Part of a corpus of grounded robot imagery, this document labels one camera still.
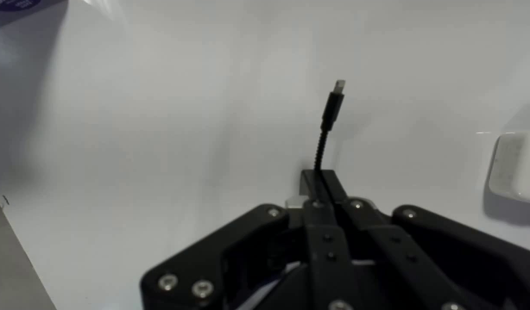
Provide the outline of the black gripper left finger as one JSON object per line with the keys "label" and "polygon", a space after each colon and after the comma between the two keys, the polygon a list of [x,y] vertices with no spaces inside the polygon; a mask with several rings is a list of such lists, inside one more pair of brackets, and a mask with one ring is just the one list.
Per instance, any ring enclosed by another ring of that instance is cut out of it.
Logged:
{"label": "black gripper left finger", "polygon": [[353,265],[331,170],[303,170],[298,208],[256,204],[139,280],[142,310],[355,310]]}

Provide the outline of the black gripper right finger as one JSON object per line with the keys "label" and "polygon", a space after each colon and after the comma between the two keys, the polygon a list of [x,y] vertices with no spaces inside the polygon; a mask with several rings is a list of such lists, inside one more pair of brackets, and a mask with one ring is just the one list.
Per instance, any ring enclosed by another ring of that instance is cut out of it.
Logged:
{"label": "black gripper right finger", "polygon": [[389,270],[414,310],[530,310],[530,249],[415,204],[384,215],[332,170],[320,184],[360,256]]}

